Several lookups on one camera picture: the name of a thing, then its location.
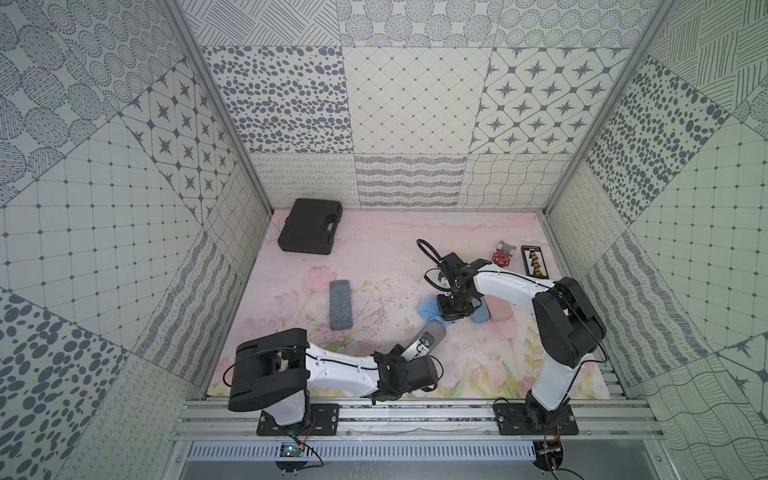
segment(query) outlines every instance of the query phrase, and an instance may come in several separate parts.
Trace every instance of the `gray sponge block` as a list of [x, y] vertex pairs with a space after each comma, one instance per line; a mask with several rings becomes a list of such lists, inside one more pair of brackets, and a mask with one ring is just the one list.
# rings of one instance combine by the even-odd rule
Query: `gray sponge block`
[[347, 330], [352, 328], [352, 294], [349, 291], [349, 280], [336, 280], [330, 284], [331, 330]]

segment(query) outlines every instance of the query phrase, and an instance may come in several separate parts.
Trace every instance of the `striped pattern tile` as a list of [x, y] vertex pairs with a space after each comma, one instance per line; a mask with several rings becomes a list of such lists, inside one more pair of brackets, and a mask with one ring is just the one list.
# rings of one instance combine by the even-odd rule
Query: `striped pattern tile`
[[360, 206], [455, 208], [467, 157], [355, 155]]
[[225, 340], [241, 280], [204, 230], [134, 353], [202, 386]]
[[631, 232], [621, 234], [581, 285], [630, 385], [712, 353]]

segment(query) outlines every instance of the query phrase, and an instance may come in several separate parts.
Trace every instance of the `blue rag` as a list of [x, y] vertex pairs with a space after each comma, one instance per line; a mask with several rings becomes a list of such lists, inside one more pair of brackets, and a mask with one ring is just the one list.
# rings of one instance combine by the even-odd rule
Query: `blue rag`
[[416, 307], [416, 311], [419, 312], [419, 315], [421, 315], [422, 318], [427, 322], [437, 320], [438, 322], [442, 322], [444, 325], [453, 323], [446, 322], [440, 316], [440, 310], [437, 308], [437, 298], [435, 296], [430, 296], [427, 300], [424, 300], [421, 305]]
[[[488, 307], [485, 305], [485, 301], [473, 300], [472, 305], [477, 306], [477, 303], [475, 302], [480, 303], [480, 308], [478, 308], [472, 315], [470, 315], [469, 318], [475, 323], [487, 322], [491, 318], [491, 315], [488, 312]], [[437, 320], [438, 322], [442, 322], [443, 325], [450, 325], [453, 323], [444, 320], [440, 316], [440, 310], [437, 308], [437, 297], [435, 296], [430, 296], [427, 300], [424, 300], [421, 305], [416, 307], [416, 311], [419, 312], [419, 315], [421, 315], [422, 318], [427, 322]]]

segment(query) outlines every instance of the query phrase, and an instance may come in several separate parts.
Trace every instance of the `robotic arm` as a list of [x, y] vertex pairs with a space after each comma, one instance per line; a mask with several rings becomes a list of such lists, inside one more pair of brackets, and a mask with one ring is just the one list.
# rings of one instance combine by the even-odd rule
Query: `robotic arm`
[[306, 330], [290, 329], [237, 347], [227, 408], [234, 412], [262, 409], [292, 435], [309, 425], [308, 388], [342, 390], [372, 401], [397, 400], [403, 393], [437, 386], [429, 350], [445, 336], [431, 322], [409, 345], [388, 354], [349, 356], [306, 341]]
[[[546, 357], [539, 380], [525, 399], [525, 423], [535, 432], [546, 432], [566, 408], [568, 390], [585, 356], [595, 351], [605, 335], [605, 325], [581, 286], [569, 277], [552, 282], [519, 275], [487, 260], [465, 263], [455, 253], [441, 257], [424, 240], [417, 244], [445, 279], [438, 285], [425, 275], [444, 292], [437, 296], [444, 319], [471, 315], [478, 308], [472, 300], [484, 295], [535, 315]], [[407, 348], [397, 345], [388, 354], [366, 357], [324, 350], [307, 342], [304, 329], [251, 340], [237, 347], [228, 408], [236, 412], [262, 409], [277, 425], [297, 434], [309, 422], [306, 389], [310, 387], [342, 390], [374, 402], [399, 399], [418, 389], [429, 391], [439, 380], [429, 352], [444, 336], [445, 327], [430, 322]]]

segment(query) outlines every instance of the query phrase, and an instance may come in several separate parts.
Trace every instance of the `table surface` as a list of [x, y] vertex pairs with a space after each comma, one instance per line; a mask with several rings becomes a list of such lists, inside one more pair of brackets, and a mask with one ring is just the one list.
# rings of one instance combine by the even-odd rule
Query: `table surface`
[[[229, 395], [222, 374], [239, 344], [280, 330], [304, 328], [310, 342], [354, 356], [387, 353], [396, 343], [407, 345], [425, 325], [416, 307], [438, 293], [422, 278], [435, 265], [416, 246], [419, 238], [441, 255], [456, 252], [467, 262], [490, 258], [498, 241], [504, 240], [518, 248], [507, 267], [517, 273], [525, 273], [520, 246], [537, 245], [550, 278], [561, 278], [536, 214], [346, 211], [332, 253], [310, 255], [283, 252], [277, 245], [288, 213], [277, 210], [271, 220], [209, 395]], [[352, 288], [353, 327], [340, 332], [331, 330], [328, 320], [328, 285], [334, 280], [349, 280]], [[411, 396], [525, 397], [544, 361], [535, 318], [519, 306], [486, 299], [492, 319], [480, 324], [461, 319], [448, 325], [433, 352], [445, 367], [439, 387]], [[571, 398], [609, 397], [597, 365], [585, 364]]]

